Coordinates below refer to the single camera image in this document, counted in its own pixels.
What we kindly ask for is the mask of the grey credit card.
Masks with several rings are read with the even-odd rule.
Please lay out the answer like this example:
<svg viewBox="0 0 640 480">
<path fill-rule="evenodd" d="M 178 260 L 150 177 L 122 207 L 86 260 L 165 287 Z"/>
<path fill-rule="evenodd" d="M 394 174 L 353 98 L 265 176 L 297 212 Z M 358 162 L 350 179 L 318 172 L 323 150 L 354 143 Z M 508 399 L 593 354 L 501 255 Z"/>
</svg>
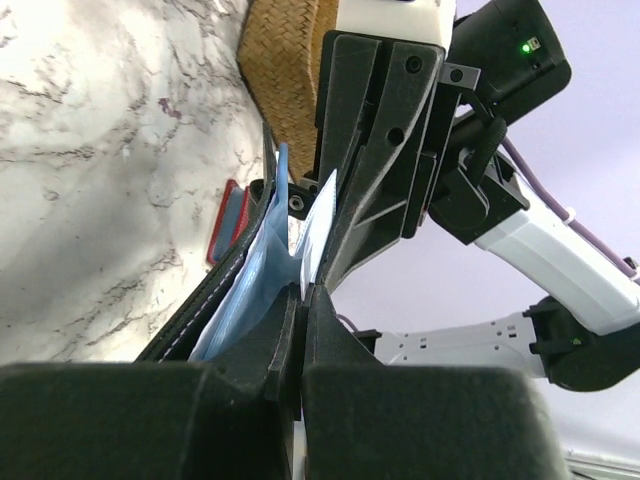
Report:
<svg viewBox="0 0 640 480">
<path fill-rule="evenodd" d="M 319 191 L 303 223 L 294 257 L 300 261 L 300 296 L 304 300 L 315 282 L 336 213 L 338 171 L 334 169 Z"/>
</svg>

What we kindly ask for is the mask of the black leather card holder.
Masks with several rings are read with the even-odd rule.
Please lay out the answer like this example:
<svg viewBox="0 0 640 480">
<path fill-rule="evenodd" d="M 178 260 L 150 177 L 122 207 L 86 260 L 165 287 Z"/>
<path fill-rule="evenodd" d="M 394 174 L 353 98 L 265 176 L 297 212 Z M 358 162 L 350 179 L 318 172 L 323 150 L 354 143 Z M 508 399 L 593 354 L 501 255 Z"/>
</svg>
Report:
<svg viewBox="0 0 640 480">
<path fill-rule="evenodd" d="M 256 182 L 262 192 L 249 201 L 249 221 L 239 238 L 223 254 L 195 290 L 142 350 L 138 362 L 184 361 L 194 348 L 201 332 L 230 290 L 248 257 L 269 203 L 275 192 L 277 160 L 272 132 L 262 125 L 263 177 Z"/>
</svg>

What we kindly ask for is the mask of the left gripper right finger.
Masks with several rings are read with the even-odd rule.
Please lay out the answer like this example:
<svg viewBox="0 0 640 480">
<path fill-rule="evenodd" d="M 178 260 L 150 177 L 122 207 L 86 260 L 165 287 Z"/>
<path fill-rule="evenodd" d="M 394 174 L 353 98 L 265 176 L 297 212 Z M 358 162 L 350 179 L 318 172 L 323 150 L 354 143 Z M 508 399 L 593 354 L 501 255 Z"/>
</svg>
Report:
<svg viewBox="0 0 640 480">
<path fill-rule="evenodd" d="M 311 479 L 567 479 L 541 396 L 486 367 L 378 361 L 314 288 L 303 368 Z"/>
</svg>

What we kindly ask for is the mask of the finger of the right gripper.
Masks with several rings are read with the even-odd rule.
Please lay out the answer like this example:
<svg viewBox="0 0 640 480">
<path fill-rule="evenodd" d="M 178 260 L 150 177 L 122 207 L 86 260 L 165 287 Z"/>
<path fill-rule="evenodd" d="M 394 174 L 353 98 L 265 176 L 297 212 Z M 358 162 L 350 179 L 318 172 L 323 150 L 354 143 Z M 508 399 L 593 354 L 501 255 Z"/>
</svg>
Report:
<svg viewBox="0 0 640 480">
<path fill-rule="evenodd" d="M 300 219 L 306 219 L 336 169 L 337 203 L 353 215 L 368 204 L 384 178 L 383 134 L 374 126 L 385 84 L 385 41 L 355 33 L 328 33 L 321 50 L 314 126 L 317 140 L 310 178 L 301 187 Z"/>
<path fill-rule="evenodd" d="M 318 284 L 334 291 L 405 227 L 445 51 L 414 42 L 327 42 L 317 105 L 317 174 L 337 176 Z"/>
</svg>

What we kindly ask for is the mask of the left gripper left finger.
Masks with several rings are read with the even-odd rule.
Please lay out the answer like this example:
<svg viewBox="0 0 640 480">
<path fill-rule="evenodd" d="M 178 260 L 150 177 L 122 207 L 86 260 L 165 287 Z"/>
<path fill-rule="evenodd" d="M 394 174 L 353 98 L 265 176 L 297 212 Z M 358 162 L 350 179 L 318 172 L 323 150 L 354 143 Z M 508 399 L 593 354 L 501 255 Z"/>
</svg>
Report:
<svg viewBox="0 0 640 480">
<path fill-rule="evenodd" d="M 288 479 L 299 294 L 206 363 L 17 364 L 1 371 L 5 479 Z"/>
</svg>

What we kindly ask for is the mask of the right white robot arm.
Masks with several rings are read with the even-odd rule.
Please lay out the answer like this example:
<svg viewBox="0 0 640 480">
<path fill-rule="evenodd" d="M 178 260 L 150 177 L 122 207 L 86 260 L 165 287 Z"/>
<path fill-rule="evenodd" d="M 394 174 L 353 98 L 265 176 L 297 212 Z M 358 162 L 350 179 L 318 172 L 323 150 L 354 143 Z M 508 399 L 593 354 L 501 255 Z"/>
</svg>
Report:
<svg viewBox="0 0 640 480">
<path fill-rule="evenodd" d="M 336 288 L 425 219 L 544 290 L 521 313 L 425 333 L 369 332 L 396 365 L 517 369 L 574 392 L 639 367 L 639 271 L 543 188 L 508 127 L 561 92 L 571 68 L 537 1 L 341 1 L 323 38 L 309 219 L 327 242 L 303 285 Z"/>
</svg>

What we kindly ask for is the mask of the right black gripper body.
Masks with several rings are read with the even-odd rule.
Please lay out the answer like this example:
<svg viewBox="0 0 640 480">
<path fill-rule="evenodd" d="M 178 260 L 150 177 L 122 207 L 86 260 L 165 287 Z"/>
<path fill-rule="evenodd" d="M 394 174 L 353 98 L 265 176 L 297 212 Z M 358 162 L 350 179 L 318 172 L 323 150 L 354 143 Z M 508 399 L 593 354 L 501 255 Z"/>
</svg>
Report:
<svg viewBox="0 0 640 480">
<path fill-rule="evenodd" d="M 480 69 L 446 62 L 434 86 L 418 164 L 408 201 L 402 238 L 410 239 L 424 221 L 444 161 L 455 113 L 463 93 L 473 93 Z"/>
</svg>

